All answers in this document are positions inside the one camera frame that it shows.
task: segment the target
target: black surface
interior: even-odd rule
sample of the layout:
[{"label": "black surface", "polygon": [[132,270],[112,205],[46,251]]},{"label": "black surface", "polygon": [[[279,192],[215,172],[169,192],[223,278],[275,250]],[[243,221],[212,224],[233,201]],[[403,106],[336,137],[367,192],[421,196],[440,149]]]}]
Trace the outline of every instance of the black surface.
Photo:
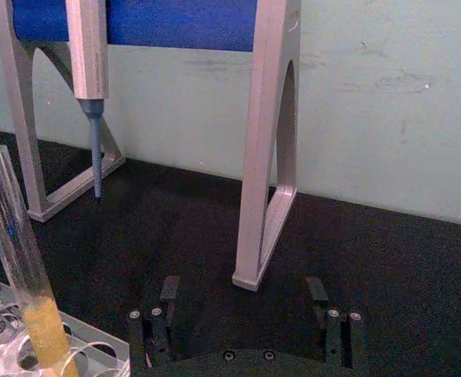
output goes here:
[{"label": "black surface", "polygon": [[[13,136],[0,133],[20,178]],[[49,190],[90,152],[40,142]],[[129,160],[45,224],[33,221],[59,307],[121,338],[124,316],[185,273],[185,336],[319,356],[304,276],[366,320],[371,375],[461,375],[461,225],[298,195],[262,287],[231,285],[240,183]],[[0,263],[0,280],[5,281]]]}]

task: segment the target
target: silver metal leg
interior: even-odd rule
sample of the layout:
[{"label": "silver metal leg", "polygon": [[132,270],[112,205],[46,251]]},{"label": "silver metal leg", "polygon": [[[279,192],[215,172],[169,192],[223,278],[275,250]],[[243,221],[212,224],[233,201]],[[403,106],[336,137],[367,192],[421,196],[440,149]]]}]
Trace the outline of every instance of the silver metal leg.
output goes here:
[{"label": "silver metal leg", "polygon": [[[298,0],[258,2],[235,285],[257,291],[296,189]],[[267,206],[277,143],[277,190]]]},{"label": "silver metal leg", "polygon": [[[10,109],[16,132],[17,147],[24,176],[31,218],[46,221],[93,185],[92,168],[46,195],[42,165],[38,152],[33,107],[33,59],[39,48],[52,61],[72,90],[71,58],[66,43],[34,45],[23,43],[13,30],[11,0],[0,0],[0,57],[2,58]],[[101,124],[101,143],[104,151],[103,176],[110,174],[125,162],[105,121]]]}]

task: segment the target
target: test tube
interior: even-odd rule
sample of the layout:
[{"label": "test tube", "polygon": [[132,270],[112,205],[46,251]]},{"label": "test tube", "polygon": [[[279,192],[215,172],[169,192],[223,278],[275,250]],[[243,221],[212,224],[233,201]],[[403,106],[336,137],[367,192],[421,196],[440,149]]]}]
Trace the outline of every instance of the test tube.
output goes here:
[{"label": "test tube", "polygon": [[[68,338],[43,266],[23,197],[10,161],[0,145],[0,259],[14,290],[41,368],[60,368],[69,356]],[[75,362],[64,377],[78,377]]]}]

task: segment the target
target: light blue wall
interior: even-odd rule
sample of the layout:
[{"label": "light blue wall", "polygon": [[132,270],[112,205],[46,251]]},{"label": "light blue wall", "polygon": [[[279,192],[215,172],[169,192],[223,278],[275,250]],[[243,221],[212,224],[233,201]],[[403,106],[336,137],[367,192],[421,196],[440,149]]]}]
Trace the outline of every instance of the light blue wall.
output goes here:
[{"label": "light blue wall", "polygon": [[[303,192],[461,223],[461,0],[303,0]],[[106,117],[129,157],[239,178],[251,55],[114,46]],[[88,145],[45,57],[41,139]],[[0,130],[12,131],[0,65]]]}]

